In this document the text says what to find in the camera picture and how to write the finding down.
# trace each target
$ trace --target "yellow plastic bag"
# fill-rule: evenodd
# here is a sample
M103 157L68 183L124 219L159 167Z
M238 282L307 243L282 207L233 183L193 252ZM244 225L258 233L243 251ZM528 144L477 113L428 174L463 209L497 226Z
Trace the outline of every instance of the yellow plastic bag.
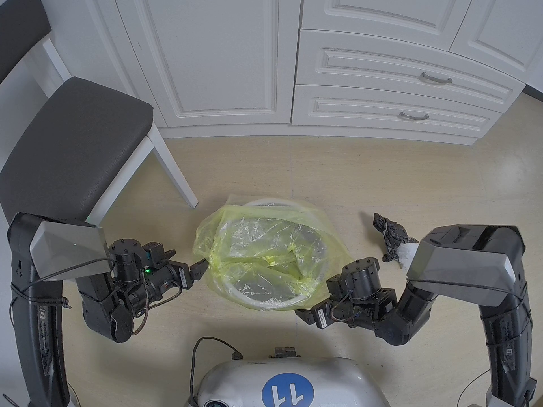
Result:
M202 221L193 251L209 261L211 289L260 310L316 304L326 296L326 279L352 262L317 207L243 196L230 196Z

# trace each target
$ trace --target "beige floor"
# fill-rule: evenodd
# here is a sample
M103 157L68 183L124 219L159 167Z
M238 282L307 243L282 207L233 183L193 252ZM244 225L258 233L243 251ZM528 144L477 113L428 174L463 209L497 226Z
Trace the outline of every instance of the beige floor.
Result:
M421 238L454 223L514 224L526 241L523 259L534 316L532 376L543 382L543 103L521 95L474 146L402 140L324 137L236 137L169 140L168 146L200 200L189 209L150 157L108 213L108 241L131 237L162 241L190 261L194 231L228 194L305 199L322 207L353 257L382 255L371 227L375 211ZM381 267L382 284L404 288L395 263ZM363 329L335 324L321 331L293 312L244 309L204 282L155 309L144 331L116 345L85 327L75 285L64 312L67 373L82 404L183 405L189 355L200 336L220 336L246 358L265 358L275 346L302 356L345 356L373 373L395 406L451 407L465 385L487 369L484 335L475 305L439 297L430 322L407 345L392 347ZM214 343L202 345L197 378L228 360ZM485 376L461 405L484 405ZM539 385L536 397L543 393Z

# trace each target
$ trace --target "metal handle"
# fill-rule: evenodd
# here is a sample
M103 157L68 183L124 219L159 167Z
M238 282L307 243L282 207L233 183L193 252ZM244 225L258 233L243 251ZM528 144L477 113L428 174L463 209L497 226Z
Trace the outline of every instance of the metal handle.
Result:
M400 112L400 116L402 118L413 119L413 120L425 120L425 119L428 119L430 117L430 115L428 115L428 114L425 114L422 118L420 118L418 116L409 116L408 114L405 114L404 112Z
M442 78L432 77L431 75L426 74L426 72L423 72L422 76L424 78L426 78L426 79L429 79L431 81L435 81L436 83L442 83L444 85L448 85L449 83L452 83L452 78L450 78L450 77L448 79L444 80Z

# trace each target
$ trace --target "crumpled black bag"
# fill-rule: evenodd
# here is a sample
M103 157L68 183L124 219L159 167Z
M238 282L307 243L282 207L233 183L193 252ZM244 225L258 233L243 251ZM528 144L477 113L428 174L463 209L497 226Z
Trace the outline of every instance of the crumpled black bag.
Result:
M399 260L397 248L400 244L419 242L410 237L402 225L378 213L374 213L374 227L383 234L384 245L387 247L387 253L383 255L383 262L390 262L393 259Z

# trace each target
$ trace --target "chair backrest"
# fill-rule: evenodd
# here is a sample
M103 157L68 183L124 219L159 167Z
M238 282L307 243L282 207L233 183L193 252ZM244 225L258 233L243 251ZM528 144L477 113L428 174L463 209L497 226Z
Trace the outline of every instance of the chair backrest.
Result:
M6 0L0 5L0 83L50 32L41 0Z

